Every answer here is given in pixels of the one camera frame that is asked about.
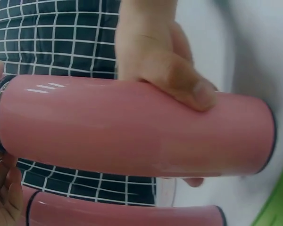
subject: white background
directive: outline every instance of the white background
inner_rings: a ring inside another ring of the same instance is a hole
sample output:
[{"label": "white background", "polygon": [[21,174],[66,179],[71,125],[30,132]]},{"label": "white background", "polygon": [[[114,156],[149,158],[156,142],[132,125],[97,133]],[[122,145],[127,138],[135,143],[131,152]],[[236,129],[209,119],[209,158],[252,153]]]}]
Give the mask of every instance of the white background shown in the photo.
[{"label": "white background", "polygon": [[228,226],[249,226],[283,168],[283,0],[229,0],[228,8],[226,0],[216,1],[179,0],[177,21],[196,67],[221,91],[264,98],[277,117],[279,138],[271,163],[258,175],[210,178],[200,188],[179,179],[175,206],[216,204]]}]

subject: fingernail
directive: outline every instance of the fingernail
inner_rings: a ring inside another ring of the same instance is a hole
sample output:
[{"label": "fingernail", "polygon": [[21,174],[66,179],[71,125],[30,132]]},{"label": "fingernail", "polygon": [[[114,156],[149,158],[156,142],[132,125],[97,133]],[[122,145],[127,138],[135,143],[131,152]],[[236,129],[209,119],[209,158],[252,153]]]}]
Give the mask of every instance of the fingernail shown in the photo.
[{"label": "fingernail", "polygon": [[199,81],[193,89],[193,96],[195,101],[202,107],[211,107],[215,104],[215,92],[213,88]]}]

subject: grid pattern cloth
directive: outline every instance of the grid pattern cloth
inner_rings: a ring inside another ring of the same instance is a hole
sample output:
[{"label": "grid pattern cloth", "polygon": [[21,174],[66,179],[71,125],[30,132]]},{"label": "grid pattern cloth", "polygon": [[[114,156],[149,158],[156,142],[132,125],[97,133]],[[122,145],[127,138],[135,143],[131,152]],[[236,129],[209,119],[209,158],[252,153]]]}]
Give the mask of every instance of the grid pattern cloth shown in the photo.
[{"label": "grid pattern cloth", "polygon": [[[114,35],[119,4],[119,0],[0,0],[4,73],[117,79]],[[17,166],[23,185],[45,192],[93,202],[155,205],[155,178],[86,172],[25,159]]]}]

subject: pink tumbler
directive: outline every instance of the pink tumbler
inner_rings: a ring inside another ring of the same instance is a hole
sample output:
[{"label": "pink tumbler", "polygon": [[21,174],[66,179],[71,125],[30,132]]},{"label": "pink tumbler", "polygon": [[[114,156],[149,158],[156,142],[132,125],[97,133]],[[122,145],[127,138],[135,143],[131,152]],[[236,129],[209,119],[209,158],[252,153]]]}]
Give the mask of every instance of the pink tumbler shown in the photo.
[{"label": "pink tumbler", "polygon": [[272,112],[254,97],[218,93],[200,113],[142,82],[0,80],[0,151],[32,161],[147,177],[249,175],[274,145]]}]

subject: green object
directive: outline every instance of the green object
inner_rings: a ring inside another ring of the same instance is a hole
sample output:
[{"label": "green object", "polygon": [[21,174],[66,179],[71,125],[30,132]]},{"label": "green object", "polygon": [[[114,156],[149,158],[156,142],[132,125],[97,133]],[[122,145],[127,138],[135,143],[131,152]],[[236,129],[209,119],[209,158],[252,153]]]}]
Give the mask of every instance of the green object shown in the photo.
[{"label": "green object", "polygon": [[252,226],[283,226],[283,172]]}]

